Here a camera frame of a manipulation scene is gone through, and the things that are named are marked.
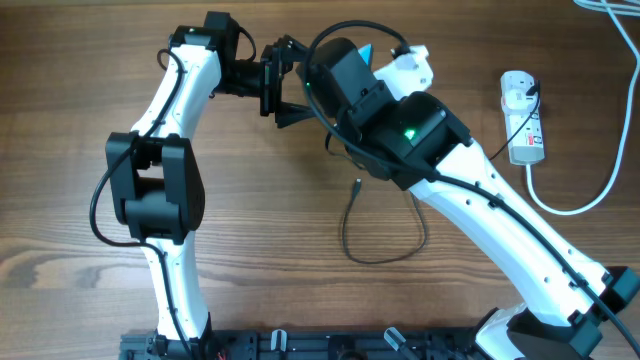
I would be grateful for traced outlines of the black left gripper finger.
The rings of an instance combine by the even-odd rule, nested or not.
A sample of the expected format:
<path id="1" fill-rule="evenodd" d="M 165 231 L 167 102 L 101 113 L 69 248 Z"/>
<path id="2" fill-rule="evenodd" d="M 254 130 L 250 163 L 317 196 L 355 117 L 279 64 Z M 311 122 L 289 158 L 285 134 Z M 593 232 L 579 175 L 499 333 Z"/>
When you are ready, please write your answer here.
<path id="1" fill-rule="evenodd" d="M 305 60 L 308 48 L 290 35 L 285 35 L 284 40 L 284 69 L 292 70 L 296 63 Z"/>
<path id="2" fill-rule="evenodd" d="M 306 105 L 281 102 L 276 109 L 276 125 L 278 128 L 285 128 L 314 117 L 314 111 Z"/>

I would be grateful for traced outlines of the blue screen Galaxy smartphone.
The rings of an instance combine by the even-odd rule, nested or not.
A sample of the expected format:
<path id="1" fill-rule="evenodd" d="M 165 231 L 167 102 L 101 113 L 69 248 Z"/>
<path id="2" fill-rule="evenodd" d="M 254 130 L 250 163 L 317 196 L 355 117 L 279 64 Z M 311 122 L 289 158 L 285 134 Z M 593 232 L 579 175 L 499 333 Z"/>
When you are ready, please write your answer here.
<path id="1" fill-rule="evenodd" d="M 371 66 L 373 59 L 373 45 L 367 44 L 358 49 L 358 53 L 367 66 Z"/>

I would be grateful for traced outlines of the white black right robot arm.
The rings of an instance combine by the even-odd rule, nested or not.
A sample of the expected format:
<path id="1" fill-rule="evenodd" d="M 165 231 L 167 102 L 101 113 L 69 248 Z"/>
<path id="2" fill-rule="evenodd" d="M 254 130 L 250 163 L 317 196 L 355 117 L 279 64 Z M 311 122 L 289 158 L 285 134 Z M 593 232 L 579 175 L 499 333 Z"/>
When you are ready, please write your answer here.
<path id="1" fill-rule="evenodd" d="M 428 93 L 422 46 L 401 45 L 372 70 L 346 38 L 314 43 L 298 66 L 305 95 L 376 178 L 431 206 L 507 276 L 521 302 L 496 309 L 472 343 L 491 359 L 586 359 L 617 323 L 638 276 L 607 268 L 556 232 L 498 174 L 469 129 Z"/>

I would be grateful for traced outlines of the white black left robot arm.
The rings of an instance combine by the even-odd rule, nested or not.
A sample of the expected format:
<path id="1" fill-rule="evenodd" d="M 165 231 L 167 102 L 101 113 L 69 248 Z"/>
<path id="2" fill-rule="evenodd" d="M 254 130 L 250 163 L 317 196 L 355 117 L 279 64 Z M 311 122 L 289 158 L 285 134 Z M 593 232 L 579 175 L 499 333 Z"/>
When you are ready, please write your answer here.
<path id="1" fill-rule="evenodd" d="M 283 128 L 311 117 L 281 99 L 281 84 L 306 47 L 285 35 L 262 53 L 237 56 L 247 33 L 230 14 L 210 11 L 203 26 L 181 25 L 159 51 L 165 75 L 132 129 L 106 143 L 108 169 L 98 189 L 111 187 L 114 213 L 129 229 L 128 246 L 143 251 L 159 310 L 155 330 L 124 335 L 122 359 L 223 359 L 211 328 L 195 256 L 205 189 L 192 140 L 208 100 L 217 94 L 256 97 L 259 112 Z"/>

